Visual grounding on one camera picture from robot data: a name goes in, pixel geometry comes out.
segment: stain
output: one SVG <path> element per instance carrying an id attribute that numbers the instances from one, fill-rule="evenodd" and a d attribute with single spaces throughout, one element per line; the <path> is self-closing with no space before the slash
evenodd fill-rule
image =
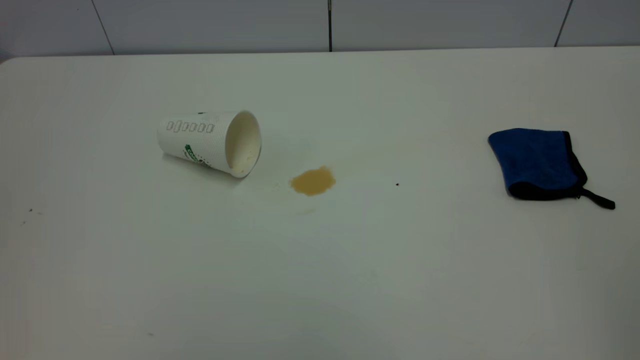
<path id="1" fill-rule="evenodd" d="M 297 193 L 313 196 L 329 190 L 335 185 L 335 178 L 328 167 L 305 171 L 289 181 Z"/>
<path id="2" fill-rule="evenodd" d="M 316 209 L 308 209 L 308 210 L 305 210 L 305 211 L 300 211 L 298 213 L 298 216 L 303 217 L 305 215 L 313 214 L 315 212 L 316 212 Z"/>

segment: spilled liquid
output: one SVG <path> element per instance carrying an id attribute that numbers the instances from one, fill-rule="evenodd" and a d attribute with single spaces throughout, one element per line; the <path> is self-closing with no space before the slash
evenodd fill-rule
<path id="1" fill-rule="evenodd" d="M 289 181 L 289 185 L 298 193 L 313 196 L 323 193 L 335 185 L 335 178 L 328 167 L 305 171 Z"/>

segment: blue cloth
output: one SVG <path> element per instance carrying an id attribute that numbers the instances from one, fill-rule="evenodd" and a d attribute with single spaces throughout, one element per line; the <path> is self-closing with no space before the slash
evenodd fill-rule
<path id="1" fill-rule="evenodd" d="M 489 136 L 507 189 L 531 183 L 546 190 L 568 189 L 578 177 L 569 164 L 564 131 L 511 129 Z"/>
<path id="2" fill-rule="evenodd" d="M 586 196 L 605 209 L 616 203 L 583 188 L 587 174 L 566 131 L 511 129 L 489 136 L 507 191 L 523 200 Z"/>

